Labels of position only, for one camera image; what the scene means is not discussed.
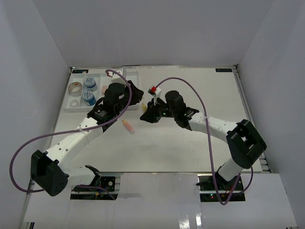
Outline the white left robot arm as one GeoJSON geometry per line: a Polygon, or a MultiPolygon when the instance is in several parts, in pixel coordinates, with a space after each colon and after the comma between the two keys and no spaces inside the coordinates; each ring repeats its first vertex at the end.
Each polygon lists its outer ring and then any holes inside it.
{"type": "Polygon", "coordinates": [[[112,125],[110,120],[116,120],[127,104],[135,105],[142,100],[144,92],[132,81],[128,83],[111,83],[104,97],[96,102],[74,133],[45,152],[37,150],[32,154],[31,178],[50,196],[59,194],[66,186],[84,185],[89,190],[100,187],[98,169],[92,166],[72,169],[68,164],[90,141],[112,125]]]}

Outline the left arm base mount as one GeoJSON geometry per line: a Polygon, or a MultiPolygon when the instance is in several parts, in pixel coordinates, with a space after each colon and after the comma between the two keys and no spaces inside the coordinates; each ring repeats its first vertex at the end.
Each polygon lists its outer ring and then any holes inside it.
{"type": "Polygon", "coordinates": [[[99,191],[108,192],[115,190],[116,177],[106,175],[90,165],[85,165],[75,170],[76,174],[70,177],[74,192],[99,191]]]}

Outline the small clear tape roll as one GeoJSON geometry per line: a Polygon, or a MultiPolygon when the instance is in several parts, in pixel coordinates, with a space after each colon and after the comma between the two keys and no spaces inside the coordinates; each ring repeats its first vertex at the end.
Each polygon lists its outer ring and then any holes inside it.
{"type": "Polygon", "coordinates": [[[72,100],[70,102],[70,107],[78,107],[79,106],[79,101],[78,100],[72,100]]]}

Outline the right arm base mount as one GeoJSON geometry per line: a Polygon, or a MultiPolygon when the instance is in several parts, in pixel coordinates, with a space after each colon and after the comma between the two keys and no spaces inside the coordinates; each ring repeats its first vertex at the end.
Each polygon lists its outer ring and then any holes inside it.
{"type": "MultiPolygon", "coordinates": [[[[231,192],[233,190],[234,183],[237,179],[237,176],[235,176],[231,181],[226,181],[223,179],[218,173],[215,174],[215,180],[217,188],[220,192],[221,196],[225,196],[225,194],[229,194],[229,191],[231,192]]],[[[198,182],[196,185],[199,187],[201,191],[215,191],[214,182],[213,182],[213,176],[199,176],[198,182]]],[[[238,179],[237,184],[235,186],[235,191],[243,191],[244,186],[242,183],[241,178],[238,179]]]]}

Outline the pink orange highlighter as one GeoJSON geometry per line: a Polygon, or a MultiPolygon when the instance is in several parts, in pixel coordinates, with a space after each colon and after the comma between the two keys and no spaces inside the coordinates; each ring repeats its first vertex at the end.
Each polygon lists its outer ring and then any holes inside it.
{"type": "Polygon", "coordinates": [[[134,128],[127,122],[126,120],[122,120],[123,126],[131,133],[134,134],[135,130],[134,128]]]}

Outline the yellow highlighter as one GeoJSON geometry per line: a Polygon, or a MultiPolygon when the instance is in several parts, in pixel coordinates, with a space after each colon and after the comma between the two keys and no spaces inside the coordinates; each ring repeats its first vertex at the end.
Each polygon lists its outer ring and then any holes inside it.
{"type": "Polygon", "coordinates": [[[142,104],[142,111],[143,113],[147,111],[147,106],[145,105],[145,103],[142,104]]]}

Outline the white compartment tray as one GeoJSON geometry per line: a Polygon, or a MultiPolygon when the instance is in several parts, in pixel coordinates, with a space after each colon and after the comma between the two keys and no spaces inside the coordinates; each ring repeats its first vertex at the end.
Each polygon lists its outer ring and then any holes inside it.
{"type": "Polygon", "coordinates": [[[111,83],[124,83],[115,73],[104,69],[73,69],[64,96],[62,109],[66,112],[88,112],[93,102],[105,96],[111,83]]]}

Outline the large clear tape roll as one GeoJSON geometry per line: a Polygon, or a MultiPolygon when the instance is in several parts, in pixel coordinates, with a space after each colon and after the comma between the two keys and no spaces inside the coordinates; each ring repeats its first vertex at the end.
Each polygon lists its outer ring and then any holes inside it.
{"type": "Polygon", "coordinates": [[[69,92],[70,96],[73,96],[73,97],[81,96],[82,84],[80,82],[72,82],[68,86],[68,92],[69,92]]]}

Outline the blue slime jar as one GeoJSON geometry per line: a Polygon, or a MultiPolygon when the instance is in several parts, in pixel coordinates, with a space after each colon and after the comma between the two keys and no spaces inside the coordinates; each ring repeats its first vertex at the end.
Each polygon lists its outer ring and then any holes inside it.
{"type": "Polygon", "coordinates": [[[97,90],[97,83],[93,77],[86,77],[84,79],[84,85],[86,90],[95,92],[97,90]]]}
{"type": "Polygon", "coordinates": [[[87,106],[95,105],[96,99],[92,91],[84,91],[81,96],[87,106]]]}

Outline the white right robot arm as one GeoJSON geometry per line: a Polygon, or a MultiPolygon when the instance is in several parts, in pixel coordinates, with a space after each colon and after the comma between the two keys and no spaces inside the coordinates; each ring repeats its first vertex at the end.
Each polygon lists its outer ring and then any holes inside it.
{"type": "Polygon", "coordinates": [[[178,91],[169,91],[165,100],[160,98],[161,90],[149,89],[153,99],[140,120],[157,123],[162,117],[173,118],[181,128],[202,132],[228,144],[231,157],[219,168],[215,184],[220,190],[227,190],[233,178],[244,169],[250,169],[254,162],[267,149],[257,129],[249,120],[238,123],[207,117],[197,109],[187,107],[178,91]]]}

